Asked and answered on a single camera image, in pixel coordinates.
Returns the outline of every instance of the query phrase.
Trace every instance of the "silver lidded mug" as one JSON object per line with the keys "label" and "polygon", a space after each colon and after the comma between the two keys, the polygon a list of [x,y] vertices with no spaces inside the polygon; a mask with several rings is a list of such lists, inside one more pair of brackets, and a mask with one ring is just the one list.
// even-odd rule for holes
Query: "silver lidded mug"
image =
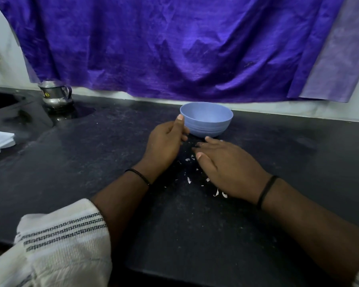
{"label": "silver lidded mug", "polygon": [[72,88],[59,80],[44,80],[38,84],[42,90],[45,105],[52,109],[62,109],[73,104]]}

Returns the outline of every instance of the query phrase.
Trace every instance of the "blue bowl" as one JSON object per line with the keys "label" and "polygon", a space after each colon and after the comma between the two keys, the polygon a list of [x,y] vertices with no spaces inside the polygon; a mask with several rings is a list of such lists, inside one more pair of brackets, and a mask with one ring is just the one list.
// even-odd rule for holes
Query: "blue bowl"
{"label": "blue bowl", "polygon": [[200,138],[222,134],[233,118],[229,108],[212,102],[190,102],[183,105],[180,112],[190,133]]}

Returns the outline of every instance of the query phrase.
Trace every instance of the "bracelet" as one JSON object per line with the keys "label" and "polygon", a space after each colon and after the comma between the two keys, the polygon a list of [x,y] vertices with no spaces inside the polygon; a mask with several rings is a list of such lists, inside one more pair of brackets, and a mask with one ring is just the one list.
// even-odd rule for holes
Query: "bracelet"
{"label": "bracelet", "polygon": [[259,210],[262,208],[262,203],[266,194],[269,192],[277,178],[279,178],[277,175],[273,175],[266,183],[266,186],[264,187],[261,195],[259,196],[258,203],[256,204],[256,208],[258,208]]}
{"label": "bracelet", "polygon": [[147,179],[145,176],[143,176],[141,173],[139,173],[137,170],[134,170],[133,168],[129,168],[129,169],[126,169],[126,170],[125,170],[125,172],[127,172],[127,171],[132,171],[132,172],[134,172],[134,173],[137,174],[139,177],[141,177],[141,178],[146,182],[146,184],[147,184],[148,186],[150,186],[150,182],[148,181],[148,179]]}

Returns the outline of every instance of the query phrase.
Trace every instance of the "person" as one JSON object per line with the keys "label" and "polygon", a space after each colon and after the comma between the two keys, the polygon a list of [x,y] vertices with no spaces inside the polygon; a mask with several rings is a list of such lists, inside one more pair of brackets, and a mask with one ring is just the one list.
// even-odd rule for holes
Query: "person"
{"label": "person", "polygon": [[[134,170],[91,200],[82,199],[46,215],[22,217],[14,246],[0,256],[0,286],[107,286],[111,251],[148,184],[172,164],[188,134],[182,115],[158,125]],[[253,204],[261,199],[263,211],[323,270],[342,285],[359,286],[359,227],[273,177],[234,144],[206,137],[193,151],[216,187]]]}

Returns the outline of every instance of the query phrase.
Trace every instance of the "person's left hand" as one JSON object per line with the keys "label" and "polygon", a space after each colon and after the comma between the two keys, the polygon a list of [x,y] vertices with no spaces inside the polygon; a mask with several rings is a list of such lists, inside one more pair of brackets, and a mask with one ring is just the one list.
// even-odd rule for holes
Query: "person's left hand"
{"label": "person's left hand", "polygon": [[160,124],[150,133],[142,160],[134,169],[153,183],[174,161],[179,152],[181,141],[187,140],[190,130],[184,126],[183,115],[175,121]]}

